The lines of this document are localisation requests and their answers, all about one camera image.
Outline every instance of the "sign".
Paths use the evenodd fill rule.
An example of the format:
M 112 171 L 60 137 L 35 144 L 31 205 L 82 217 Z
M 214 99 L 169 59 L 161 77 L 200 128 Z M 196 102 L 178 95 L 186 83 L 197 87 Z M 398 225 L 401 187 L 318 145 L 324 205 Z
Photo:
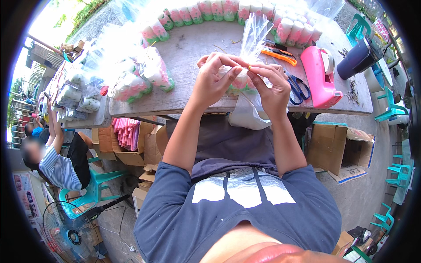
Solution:
M 386 42 L 389 42 L 389 33 L 387 32 L 386 27 L 383 25 L 383 22 L 380 18 L 377 18 L 377 20 L 374 21 L 374 25 L 376 27 L 376 30 L 381 34 L 384 40 Z

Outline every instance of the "grass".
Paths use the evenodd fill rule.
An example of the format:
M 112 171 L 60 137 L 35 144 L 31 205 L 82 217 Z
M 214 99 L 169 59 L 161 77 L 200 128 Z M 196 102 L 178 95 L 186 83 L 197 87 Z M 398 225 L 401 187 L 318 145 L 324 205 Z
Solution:
M 376 20 L 376 16 L 372 14 L 368 8 L 366 8 L 364 3 L 361 3 L 359 0 L 347 0 L 351 5 L 353 5 L 358 11 L 363 13 L 368 20 L 370 20 L 372 23 Z
M 89 18 L 91 18 L 91 16 L 95 14 L 95 12 L 98 11 L 108 1 L 109 0 L 92 0 L 82 10 L 80 10 L 74 18 L 74 27 L 72 32 L 67 36 L 66 42 L 68 42 L 70 38 L 73 37 L 86 23 L 86 21 L 89 20 Z

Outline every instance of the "printed graphic on shirt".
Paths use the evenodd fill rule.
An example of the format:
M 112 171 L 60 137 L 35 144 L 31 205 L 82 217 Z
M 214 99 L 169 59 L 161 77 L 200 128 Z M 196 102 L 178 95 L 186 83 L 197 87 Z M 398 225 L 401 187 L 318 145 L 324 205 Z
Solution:
M 266 194 L 267 200 L 273 205 L 282 203 L 295 204 L 295 200 L 289 194 L 282 181 L 272 176 L 260 176 L 260 182 Z M 225 196 L 223 177 L 209 177 L 200 181 L 195 186 L 192 203 L 197 204 L 201 200 L 219 201 Z M 244 208 L 251 208 L 262 203 L 259 188 L 253 174 L 230 175 L 228 178 L 227 192 L 231 199 Z

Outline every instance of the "scissors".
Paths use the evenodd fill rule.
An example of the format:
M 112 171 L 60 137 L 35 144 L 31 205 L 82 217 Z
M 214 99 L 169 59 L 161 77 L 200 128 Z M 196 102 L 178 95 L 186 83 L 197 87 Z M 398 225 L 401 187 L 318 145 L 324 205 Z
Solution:
M 303 103 L 304 100 L 307 100 L 311 96 L 311 92 L 309 87 L 303 82 L 302 79 L 297 78 L 294 75 L 291 75 L 286 69 L 284 69 L 285 75 L 288 77 L 288 82 L 291 85 L 291 91 L 294 93 L 295 97 L 298 98 L 298 102 L 295 102 L 292 98 L 290 98 L 290 101 L 294 105 L 299 105 Z M 303 93 L 303 90 L 300 87 L 300 84 L 304 86 L 304 89 L 306 91 L 306 94 Z

